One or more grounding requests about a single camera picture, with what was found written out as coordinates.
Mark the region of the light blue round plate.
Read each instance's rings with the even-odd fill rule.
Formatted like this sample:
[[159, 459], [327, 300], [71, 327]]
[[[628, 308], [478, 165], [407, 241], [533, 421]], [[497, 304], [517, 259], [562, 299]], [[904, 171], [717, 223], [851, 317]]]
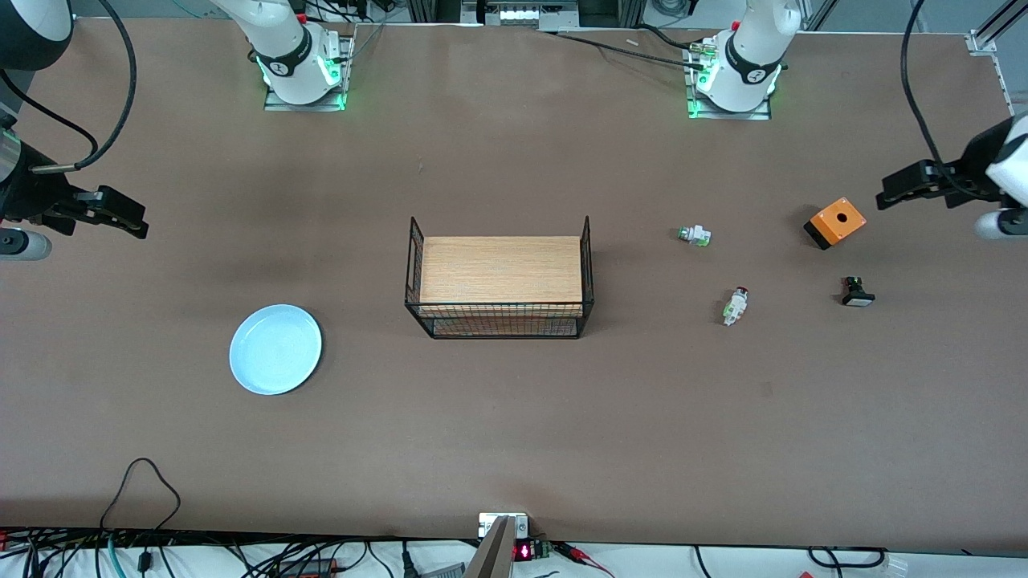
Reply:
[[248, 392], [279, 396], [301, 387], [322, 358], [320, 325], [303, 308], [279, 303], [250, 314], [229, 344], [232, 376]]

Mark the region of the wooden shelf board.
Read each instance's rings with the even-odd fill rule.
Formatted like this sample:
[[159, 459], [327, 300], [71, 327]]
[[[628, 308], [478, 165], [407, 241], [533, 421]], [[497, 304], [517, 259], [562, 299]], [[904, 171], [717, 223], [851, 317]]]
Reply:
[[580, 240], [572, 234], [434, 234], [423, 245], [419, 303], [581, 299]]

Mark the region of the white power strip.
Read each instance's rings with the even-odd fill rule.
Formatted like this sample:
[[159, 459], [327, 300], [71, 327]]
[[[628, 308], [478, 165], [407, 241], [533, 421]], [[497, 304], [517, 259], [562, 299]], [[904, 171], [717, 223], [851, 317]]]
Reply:
[[458, 22], [466, 25], [520, 26], [559, 32], [580, 25], [577, 0], [460, 0]]

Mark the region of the red black probe leads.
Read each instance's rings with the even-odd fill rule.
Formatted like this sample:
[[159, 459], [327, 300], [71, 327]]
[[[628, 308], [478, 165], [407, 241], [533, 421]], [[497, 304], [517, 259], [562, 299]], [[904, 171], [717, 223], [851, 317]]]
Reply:
[[594, 570], [602, 572], [609, 578], [617, 578], [608, 568], [603, 567], [602, 564], [591, 559], [583, 550], [573, 547], [570, 543], [565, 542], [551, 542], [552, 549], [558, 553], [559, 556], [565, 557], [575, 564], [580, 564], [580, 566], [585, 566], [587, 568], [594, 568]]

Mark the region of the orange button enclosure box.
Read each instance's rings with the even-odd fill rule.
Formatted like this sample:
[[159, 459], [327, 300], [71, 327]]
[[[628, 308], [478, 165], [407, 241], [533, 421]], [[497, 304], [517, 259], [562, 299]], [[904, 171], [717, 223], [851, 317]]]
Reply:
[[822, 251], [837, 246], [867, 224], [866, 217], [847, 197], [821, 208], [804, 224], [803, 230]]

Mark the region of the aluminium frame profile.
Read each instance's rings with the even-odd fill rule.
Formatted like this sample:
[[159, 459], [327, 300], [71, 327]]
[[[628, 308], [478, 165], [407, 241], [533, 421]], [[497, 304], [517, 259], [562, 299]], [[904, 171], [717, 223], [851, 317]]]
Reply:
[[965, 36], [967, 51], [972, 56], [995, 55], [996, 40], [1009, 32], [1016, 23], [1028, 15], [1028, 0], [1005, 0], [988, 19]]

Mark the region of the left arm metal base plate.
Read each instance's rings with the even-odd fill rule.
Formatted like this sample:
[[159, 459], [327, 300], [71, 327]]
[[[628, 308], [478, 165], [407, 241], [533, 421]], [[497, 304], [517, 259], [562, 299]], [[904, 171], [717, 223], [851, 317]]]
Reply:
[[687, 110], [701, 120], [770, 120], [770, 98], [781, 64], [757, 66], [743, 61], [738, 70], [724, 61], [724, 40], [717, 36], [691, 43], [686, 58]]

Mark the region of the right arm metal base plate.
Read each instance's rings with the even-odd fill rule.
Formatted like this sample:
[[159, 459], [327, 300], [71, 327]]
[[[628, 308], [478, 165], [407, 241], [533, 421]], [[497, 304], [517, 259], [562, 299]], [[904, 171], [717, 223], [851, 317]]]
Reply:
[[339, 37], [338, 33], [326, 32], [327, 41], [320, 43], [324, 56], [313, 56], [313, 66], [319, 70], [318, 80], [323, 81], [326, 91], [311, 103], [294, 104], [280, 98], [273, 88], [268, 70], [260, 65], [265, 92], [264, 111], [337, 112], [348, 105], [348, 81], [352, 72], [353, 38]]

